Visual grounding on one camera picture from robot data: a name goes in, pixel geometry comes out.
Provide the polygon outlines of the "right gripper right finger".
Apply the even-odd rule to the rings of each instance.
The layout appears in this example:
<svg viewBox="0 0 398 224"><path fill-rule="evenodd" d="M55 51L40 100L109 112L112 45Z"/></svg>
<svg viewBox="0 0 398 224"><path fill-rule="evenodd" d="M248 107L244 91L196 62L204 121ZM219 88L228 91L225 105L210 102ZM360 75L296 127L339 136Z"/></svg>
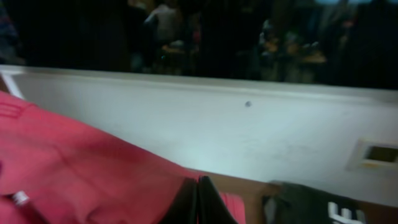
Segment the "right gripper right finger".
<svg viewBox="0 0 398 224"><path fill-rule="evenodd" d="M198 181L198 224L237 224L208 176Z"/></svg>

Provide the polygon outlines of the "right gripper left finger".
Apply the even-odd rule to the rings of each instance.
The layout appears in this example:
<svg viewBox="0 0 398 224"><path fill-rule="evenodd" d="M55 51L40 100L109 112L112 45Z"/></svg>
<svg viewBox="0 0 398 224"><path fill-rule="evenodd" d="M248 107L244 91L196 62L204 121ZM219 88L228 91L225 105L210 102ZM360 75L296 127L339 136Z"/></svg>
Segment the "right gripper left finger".
<svg viewBox="0 0 398 224"><path fill-rule="evenodd" d="M197 222L197 182L185 179L160 224L195 224Z"/></svg>

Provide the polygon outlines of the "red t-shirt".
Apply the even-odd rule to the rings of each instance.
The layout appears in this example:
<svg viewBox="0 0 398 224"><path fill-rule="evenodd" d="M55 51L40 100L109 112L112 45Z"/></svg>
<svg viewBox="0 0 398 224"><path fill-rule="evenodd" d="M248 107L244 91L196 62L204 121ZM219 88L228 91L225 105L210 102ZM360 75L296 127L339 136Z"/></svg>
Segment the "red t-shirt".
<svg viewBox="0 0 398 224"><path fill-rule="evenodd" d="M196 180L198 189L202 176L1 93L2 223L160 223L183 181ZM242 199L218 193L244 223Z"/></svg>

